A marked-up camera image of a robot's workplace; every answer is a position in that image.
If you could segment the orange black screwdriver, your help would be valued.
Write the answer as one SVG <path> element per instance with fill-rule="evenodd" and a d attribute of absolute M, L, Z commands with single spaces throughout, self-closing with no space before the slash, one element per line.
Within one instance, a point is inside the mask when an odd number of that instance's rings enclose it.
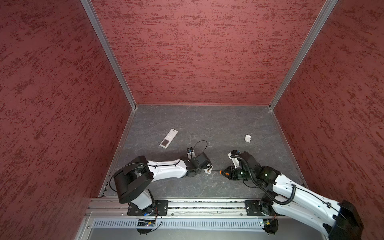
<path fill-rule="evenodd" d="M 220 175 L 223 175 L 223 176 L 231 176 L 231 172 L 228 172 L 228 171 L 225 171 L 225 170 L 213 170 L 213 172 L 217 172 L 219 173 Z"/>

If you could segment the aluminium corner post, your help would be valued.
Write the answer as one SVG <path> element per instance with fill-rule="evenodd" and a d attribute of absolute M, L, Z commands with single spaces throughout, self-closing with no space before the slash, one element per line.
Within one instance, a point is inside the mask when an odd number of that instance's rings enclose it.
<path fill-rule="evenodd" d="M 285 75 L 282 84 L 280 85 L 280 87 L 277 90 L 275 96 L 273 97 L 271 103 L 269 104 L 269 109 L 271 112 L 274 111 L 279 100 L 283 96 L 285 90 L 287 89 L 287 87 L 290 84 L 291 80 L 293 79 L 295 73 L 299 69 L 299 67 L 300 67 L 301 63 L 303 62 L 304 58 L 306 57 L 308 51 L 311 49 L 311 47 L 312 47 L 313 43 L 315 42 L 318 34 L 322 30 L 323 26 L 325 25 L 327 19 L 331 15 L 331 13 L 334 10 L 337 3 L 338 3 L 338 0 L 326 0 L 325 1 L 324 5 L 322 6 L 317 18 L 315 19 L 309 33 L 307 34 L 300 50 L 298 51 L 293 63 L 291 64 L 287 74 Z"/>
<path fill-rule="evenodd" d="M 104 49 L 104 52 L 113 68 L 115 75 L 125 93 L 125 96 L 130 103 L 131 108 L 135 111 L 137 108 L 136 101 L 134 100 L 133 94 L 128 86 L 126 78 L 124 77 L 123 71 L 117 61 L 117 58 L 113 52 L 113 49 L 108 41 L 108 38 L 103 30 L 102 24 L 97 16 L 96 10 L 90 0 L 81 0 L 83 8 L 93 26 L 93 29 Z"/>

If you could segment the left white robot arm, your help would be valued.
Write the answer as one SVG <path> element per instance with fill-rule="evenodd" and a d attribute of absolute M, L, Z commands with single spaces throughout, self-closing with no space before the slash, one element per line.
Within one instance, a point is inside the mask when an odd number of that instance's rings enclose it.
<path fill-rule="evenodd" d="M 212 163 L 205 153 L 195 156 L 192 152 L 188 157 L 164 162 L 149 161 L 145 156 L 138 156 L 117 170 L 112 180 L 120 204 L 133 204 L 139 210 L 150 213 L 156 208 L 155 199 L 148 189 L 151 183 L 194 177 L 211 169 Z"/>

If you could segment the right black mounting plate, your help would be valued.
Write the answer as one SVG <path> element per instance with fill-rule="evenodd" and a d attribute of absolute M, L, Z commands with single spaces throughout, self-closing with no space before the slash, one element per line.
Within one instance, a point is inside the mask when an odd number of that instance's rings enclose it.
<path fill-rule="evenodd" d="M 269 203 L 261 200 L 245 200 L 245 210 L 249 217 L 274 217 L 281 216 L 273 210 Z"/>

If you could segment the aluminium corner post right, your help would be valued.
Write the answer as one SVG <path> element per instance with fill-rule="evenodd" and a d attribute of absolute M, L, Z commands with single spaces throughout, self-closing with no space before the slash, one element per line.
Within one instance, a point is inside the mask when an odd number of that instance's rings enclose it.
<path fill-rule="evenodd" d="M 334 10 L 337 3 L 338 3 L 338 0 L 326 0 L 325 1 L 324 5 L 322 6 L 317 18 L 315 19 L 309 33 L 307 34 L 300 50 L 298 51 L 293 63 L 291 64 L 287 74 L 285 75 L 282 84 L 280 85 L 280 87 L 277 90 L 275 96 L 273 97 L 271 103 L 269 104 L 269 109 L 271 112 L 274 111 L 279 100 L 283 96 L 285 90 L 287 89 L 287 87 L 290 84 L 291 80 L 293 79 L 295 73 L 299 69 L 299 67 L 300 67 L 301 63 L 303 62 L 304 58 L 306 57 L 308 51 L 311 49 L 311 47 L 312 47 L 313 43 L 315 42 L 318 34 L 322 30 L 323 26 L 325 25 L 327 19 L 331 15 L 331 13 Z"/>

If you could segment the white remote with batteries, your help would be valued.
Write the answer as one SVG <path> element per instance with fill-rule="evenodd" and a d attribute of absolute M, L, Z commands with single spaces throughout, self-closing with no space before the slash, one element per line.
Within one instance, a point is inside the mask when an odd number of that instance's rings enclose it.
<path fill-rule="evenodd" d="M 210 166 L 210 167 L 204 169 L 204 172 L 205 172 L 206 174 L 211 174 L 211 173 L 212 173 L 212 169 L 213 169 L 213 167 Z"/>

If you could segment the white battery cover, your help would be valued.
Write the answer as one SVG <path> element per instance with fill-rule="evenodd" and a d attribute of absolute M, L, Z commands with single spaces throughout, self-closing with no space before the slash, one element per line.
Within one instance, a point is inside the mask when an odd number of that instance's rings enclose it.
<path fill-rule="evenodd" d="M 245 135 L 245 142 L 250 143 L 252 139 L 252 136 L 250 135 Z"/>

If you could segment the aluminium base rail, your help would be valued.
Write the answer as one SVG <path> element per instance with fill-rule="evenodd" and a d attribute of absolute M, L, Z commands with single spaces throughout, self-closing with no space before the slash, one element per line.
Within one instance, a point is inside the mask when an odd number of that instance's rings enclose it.
<path fill-rule="evenodd" d="M 155 207 L 151 211 L 140 210 L 135 204 L 120 204 L 117 198 L 92 199 L 86 210 L 86 216 L 144 216 L 146 213 L 157 213 L 163 217 L 273 217 L 305 214 L 310 219 L 323 219 L 326 212 L 322 206 L 308 210 L 297 203 L 281 206 L 273 204 L 269 213 L 262 210 L 258 200 L 247 199 L 167 199 L 155 200 Z"/>

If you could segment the black mounting plate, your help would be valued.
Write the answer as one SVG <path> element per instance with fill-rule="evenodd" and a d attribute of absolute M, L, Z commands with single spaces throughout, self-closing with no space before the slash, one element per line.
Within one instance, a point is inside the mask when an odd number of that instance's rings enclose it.
<path fill-rule="evenodd" d="M 249 217 L 274 217 L 281 216 L 273 210 L 269 203 L 261 200 L 245 200 L 245 210 Z"/>
<path fill-rule="evenodd" d="M 154 200 L 148 207 L 139 209 L 134 203 L 128 204 L 127 215 L 128 216 L 166 216 L 168 211 L 168 200 Z"/>

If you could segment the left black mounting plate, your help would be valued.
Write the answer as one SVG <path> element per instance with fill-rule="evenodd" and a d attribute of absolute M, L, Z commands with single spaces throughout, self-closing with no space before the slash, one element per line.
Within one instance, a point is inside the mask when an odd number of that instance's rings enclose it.
<path fill-rule="evenodd" d="M 127 215 L 128 216 L 166 216 L 168 211 L 168 200 L 154 200 L 148 207 L 139 209 L 134 203 L 128 204 Z"/>

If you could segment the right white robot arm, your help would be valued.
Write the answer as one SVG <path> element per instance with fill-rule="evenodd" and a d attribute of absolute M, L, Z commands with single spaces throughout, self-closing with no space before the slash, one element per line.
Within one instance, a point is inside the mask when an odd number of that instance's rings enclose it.
<path fill-rule="evenodd" d="M 277 230 L 277 217 L 282 215 L 312 227 L 329 240 L 362 238 L 364 224 L 352 203 L 321 196 L 280 171 L 261 166 L 247 152 L 233 150 L 229 158 L 233 165 L 221 171 L 221 175 L 232 181 L 251 182 L 252 188 L 264 193 L 259 209 L 274 217 L 271 221 L 274 232 Z"/>

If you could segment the white remote with screen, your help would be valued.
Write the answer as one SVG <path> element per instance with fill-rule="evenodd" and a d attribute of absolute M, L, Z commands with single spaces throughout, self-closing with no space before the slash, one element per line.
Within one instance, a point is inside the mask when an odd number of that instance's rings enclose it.
<path fill-rule="evenodd" d="M 174 140 L 174 138 L 176 137 L 177 134 L 178 134 L 177 130 L 170 129 L 168 134 L 165 136 L 165 138 L 160 143 L 160 147 L 164 148 L 164 149 L 167 149 L 168 146 L 171 144 L 171 142 Z"/>

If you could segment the aluminium corner post left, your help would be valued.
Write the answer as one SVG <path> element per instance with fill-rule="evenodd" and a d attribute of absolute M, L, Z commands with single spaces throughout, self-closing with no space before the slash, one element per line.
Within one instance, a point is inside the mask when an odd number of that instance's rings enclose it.
<path fill-rule="evenodd" d="M 134 100 L 133 94 L 128 86 L 126 78 L 124 77 L 123 71 L 117 61 L 117 58 L 113 52 L 113 49 L 108 41 L 108 38 L 103 30 L 102 24 L 97 16 L 96 10 L 90 0 L 81 0 L 83 8 L 93 26 L 93 29 L 104 49 L 104 52 L 113 68 L 115 75 L 125 93 L 125 96 L 130 103 L 131 108 L 135 111 L 137 108 L 136 101 Z"/>

